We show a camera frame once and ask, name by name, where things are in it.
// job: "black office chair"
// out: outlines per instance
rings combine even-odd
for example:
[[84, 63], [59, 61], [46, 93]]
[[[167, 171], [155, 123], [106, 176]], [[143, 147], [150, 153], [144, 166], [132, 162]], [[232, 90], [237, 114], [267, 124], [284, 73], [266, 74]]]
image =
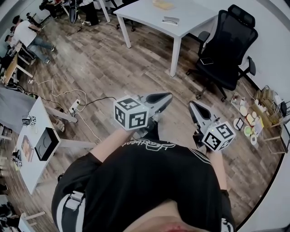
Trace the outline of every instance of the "black office chair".
[[[254, 27], [255, 18], [252, 15], [236, 5], [231, 5], [228, 11], [219, 11], [216, 33], [203, 52], [203, 45], [210, 33], [206, 31], [200, 33], [199, 59], [195, 64], [197, 70], [190, 69], [186, 72], [186, 75], [197, 73], [208, 78], [207, 85], [196, 99], [200, 99], [208, 85], [213, 82], [222, 92], [224, 102], [227, 96], [223, 88], [233, 91], [242, 76], [248, 72], [256, 74], [255, 63], [250, 57], [248, 57], [249, 67], [245, 71], [239, 68], [246, 51], [258, 38]], [[211, 58], [213, 63], [204, 65], [201, 62], [203, 58]]]
[[[129, 4], [133, 3], [133, 2], [136, 2], [136, 1], [138, 1], [138, 0], [123, 0], [123, 1], [122, 1], [123, 4], [120, 5], [119, 7], [117, 7], [116, 10], [117, 10], [117, 9], [120, 9], [120, 8], [122, 8], [122, 7], [124, 7], [124, 6], [127, 6], [127, 5], [129, 5]], [[129, 21], [131, 22], [131, 25], [132, 25], [131, 31], [135, 31], [136, 28], [135, 28], [135, 26], [134, 26], [134, 22], [133, 22], [133, 20], [125, 19], [125, 20], [124, 20], [124, 23], [127, 23], [127, 22], [129, 22]], [[116, 29], [117, 29], [117, 30], [118, 30], [119, 28], [120, 28], [120, 24], [118, 24], [118, 25], [116, 26]]]

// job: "white strap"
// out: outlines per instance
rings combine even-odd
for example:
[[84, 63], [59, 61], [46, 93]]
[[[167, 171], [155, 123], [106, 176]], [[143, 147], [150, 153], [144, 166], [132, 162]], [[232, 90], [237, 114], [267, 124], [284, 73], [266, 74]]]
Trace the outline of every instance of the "white strap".
[[86, 199], [83, 199], [82, 204], [78, 208], [76, 232], [82, 232], [82, 225], [83, 225], [83, 220], [85, 217], [85, 206], [86, 206]]
[[58, 210], [56, 213], [56, 221], [57, 221], [57, 226], [59, 232], [63, 232], [63, 227], [62, 227], [62, 217], [63, 217], [63, 207], [67, 199], [69, 198], [70, 194], [66, 195], [59, 203], [58, 205]]

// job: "white cable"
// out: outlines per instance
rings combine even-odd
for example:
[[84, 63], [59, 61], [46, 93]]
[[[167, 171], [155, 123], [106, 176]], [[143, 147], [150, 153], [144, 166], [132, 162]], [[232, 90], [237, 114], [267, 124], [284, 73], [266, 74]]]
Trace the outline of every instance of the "white cable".
[[243, 84], [243, 86], [244, 86], [246, 92], [249, 94], [249, 96], [250, 96], [252, 99], [255, 100], [255, 98], [253, 98], [253, 96], [249, 93], [248, 89], [247, 89], [246, 86], [244, 85], [244, 82], [242, 81], [242, 79], [240, 79], [240, 81], [242, 82], [242, 84]]
[[[87, 125], [87, 127], [91, 130], [91, 128], [89, 127], [89, 125], [85, 122], [85, 120], [82, 118], [82, 116], [79, 114], [79, 113], [76, 113], [76, 114], [78, 114], [80, 117], [81, 117], [81, 119], [83, 120], [83, 122]], [[102, 140], [98, 137], [98, 136], [96, 136], [95, 135], [95, 133], [91, 130], [91, 132], [92, 132], [92, 134], [101, 142]]]
[[[47, 81], [44, 81], [44, 82], [41, 82], [41, 83], [38, 83], [37, 81], [31, 80], [30, 83], [33, 83], [33, 82], [35, 82], [35, 83], [38, 84], [38, 85], [41, 85], [41, 84], [46, 83], [46, 82], [52, 82], [52, 84], [53, 84], [53, 81], [52, 81], [52, 80], [47, 80]], [[87, 106], [87, 94], [86, 94], [83, 90], [80, 90], [80, 89], [74, 89], [74, 90], [66, 91], [66, 92], [64, 92], [64, 93], [60, 93], [60, 94], [58, 94], [58, 95], [54, 95], [54, 94], [53, 94], [53, 89], [52, 89], [52, 91], [51, 91], [51, 95], [52, 95], [52, 96], [55, 96], [55, 97], [58, 97], [58, 96], [60, 96], [60, 95], [66, 94], [66, 93], [68, 93], [68, 92], [73, 92], [73, 91], [81, 91], [81, 92], [83, 92], [83, 93], [85, 94], [85, 96], [86, 96], [86, 104], [85, 104], [85, 106], [84, 106], [80, 111], [79, 111], [78, 109], [76, 109], [77, 111], [82, 112], [82, 111], [85, 109], [85, 107]]]

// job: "power strip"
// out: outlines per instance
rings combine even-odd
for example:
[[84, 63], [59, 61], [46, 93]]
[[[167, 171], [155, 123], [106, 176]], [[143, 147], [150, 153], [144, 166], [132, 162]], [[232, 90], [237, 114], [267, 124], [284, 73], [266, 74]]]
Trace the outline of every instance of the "power strip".
[[77, 108], [78, 108], [80, 103], [81, 103], [81, 101], [79, 99], [75, 100], [75, 102], [69, 108], [69, 112], [70, 112], [71, 115], [73, 115], [75, 113], [75, 111], [77, 110]]

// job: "gray fabric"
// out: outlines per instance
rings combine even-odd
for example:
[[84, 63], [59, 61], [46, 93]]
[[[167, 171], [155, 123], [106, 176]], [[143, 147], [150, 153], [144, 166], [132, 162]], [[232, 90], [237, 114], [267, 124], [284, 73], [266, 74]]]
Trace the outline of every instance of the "gray fabric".
[[0, 83], [0, 123], [19, 134], [22, 117], [28, 115], [35, 101], [23, 93], [6, 89]]

